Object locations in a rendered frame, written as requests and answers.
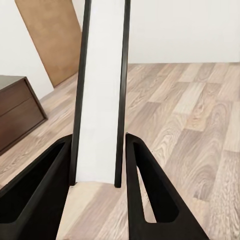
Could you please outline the hardback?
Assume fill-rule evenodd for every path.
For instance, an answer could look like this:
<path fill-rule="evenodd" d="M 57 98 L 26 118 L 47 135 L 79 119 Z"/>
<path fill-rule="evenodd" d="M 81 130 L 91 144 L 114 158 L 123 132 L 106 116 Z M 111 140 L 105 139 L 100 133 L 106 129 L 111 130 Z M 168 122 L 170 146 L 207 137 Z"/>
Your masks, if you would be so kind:
<path fill-rule="evenodd" d="M 121 188 L 131 0 L 85 0 L 68 185 Z"/>

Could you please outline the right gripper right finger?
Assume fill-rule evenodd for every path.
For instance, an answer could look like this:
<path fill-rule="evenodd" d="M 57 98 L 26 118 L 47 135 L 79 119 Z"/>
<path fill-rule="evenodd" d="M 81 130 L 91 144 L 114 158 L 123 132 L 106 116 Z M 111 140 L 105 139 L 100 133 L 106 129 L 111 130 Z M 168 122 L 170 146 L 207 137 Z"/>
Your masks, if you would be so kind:
<path fill-rule="evenodd" d="M 210 240 L 145 142 L 125 135 L 129 240 Z M 156 223 L 145 220 L 139 167 Z"/>

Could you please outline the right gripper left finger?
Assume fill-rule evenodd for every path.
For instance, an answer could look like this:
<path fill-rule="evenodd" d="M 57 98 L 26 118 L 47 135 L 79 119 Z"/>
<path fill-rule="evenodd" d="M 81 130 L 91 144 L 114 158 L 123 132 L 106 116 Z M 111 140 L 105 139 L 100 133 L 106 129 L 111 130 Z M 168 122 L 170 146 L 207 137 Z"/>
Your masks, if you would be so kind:
<path fill-rule="evenodd" d="M 0 189 L 0 240 L 56 240 L 70 187 L 72 138 L 58 139 Z"/>

